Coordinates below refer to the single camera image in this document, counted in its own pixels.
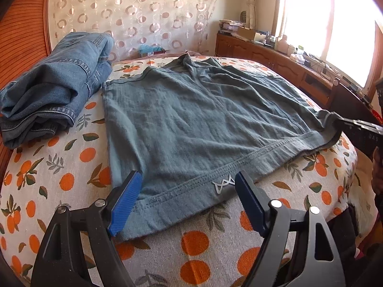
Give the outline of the window with wooden frame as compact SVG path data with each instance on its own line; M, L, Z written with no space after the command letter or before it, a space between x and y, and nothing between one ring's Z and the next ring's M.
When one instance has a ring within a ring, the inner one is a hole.
M382 75L382 12L373 0L276 0L276 34L317 59L319 70L373 96Z

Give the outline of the circle pattern sheer curtain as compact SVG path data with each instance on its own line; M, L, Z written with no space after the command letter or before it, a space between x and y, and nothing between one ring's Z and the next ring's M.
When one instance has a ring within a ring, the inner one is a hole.
M108 33L111 61L136 58L144 47L205 54L216 1L49 0L51 46L72 32Z

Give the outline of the grey-blue cotton pants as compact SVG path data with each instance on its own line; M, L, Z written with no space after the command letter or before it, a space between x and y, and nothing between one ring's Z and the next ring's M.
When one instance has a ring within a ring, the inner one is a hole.
M341 135L338 115L312 108L283 77L215 58L182 55L109 80L102 98L112 184L133 170L142 176L124 240L231 199L239 171L262 179Z

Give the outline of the folded blue denim jeans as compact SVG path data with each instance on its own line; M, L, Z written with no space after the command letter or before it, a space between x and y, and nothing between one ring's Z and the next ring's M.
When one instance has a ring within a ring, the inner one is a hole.
M69 33L48 57L1 90L1 138L15 149L74 126L112 72L108 33Z

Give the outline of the teal item on box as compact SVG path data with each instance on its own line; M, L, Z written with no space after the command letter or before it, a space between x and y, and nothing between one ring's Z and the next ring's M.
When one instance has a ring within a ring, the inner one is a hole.
M166 53L166 50L159 46L149 46L142 44L138 48L138 53L141 57L154 56Z

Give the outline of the orange fruit print bedsheet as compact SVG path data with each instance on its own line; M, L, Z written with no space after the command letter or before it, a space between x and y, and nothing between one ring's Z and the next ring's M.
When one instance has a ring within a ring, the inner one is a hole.
M1 188L1 252L25 284L55 210L89 206L111 191L103 117L97 93L75 128L18 148L10 158ZM334 146L289 162L260 185L286 206L314 205L331 219L347 206L357 160L355 147L341 136ZM261 244L233 197L116 249L137 286L240 286Z

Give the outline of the stack of papers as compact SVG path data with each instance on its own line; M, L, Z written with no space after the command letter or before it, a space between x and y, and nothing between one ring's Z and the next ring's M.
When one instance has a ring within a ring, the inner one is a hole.
M230 19L222 19L219 21L219 33L221 34L233 34L237 33L240 27L244 28L245 24L242 22L230 20Z

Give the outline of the wooden headboard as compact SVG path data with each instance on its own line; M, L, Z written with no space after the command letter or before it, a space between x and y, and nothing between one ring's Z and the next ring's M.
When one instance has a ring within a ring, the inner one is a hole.
M48 0L13 0L1 19L1 87L51 52Z

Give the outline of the long wooden cabinet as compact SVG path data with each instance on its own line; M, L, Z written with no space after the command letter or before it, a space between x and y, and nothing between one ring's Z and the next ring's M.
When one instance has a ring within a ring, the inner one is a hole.
M331 108L333 84L318 72L262 45L218 33L215 55L258 62L281 75L326 109Z

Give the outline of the cardboard box on cabinet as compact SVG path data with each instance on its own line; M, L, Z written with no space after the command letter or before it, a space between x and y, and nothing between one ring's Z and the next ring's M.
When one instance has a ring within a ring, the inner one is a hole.
M261 42L265 39L264 34L260 34L256 32L255 30L245 28L245 27L239 27L236 33L239 36L254 42Z

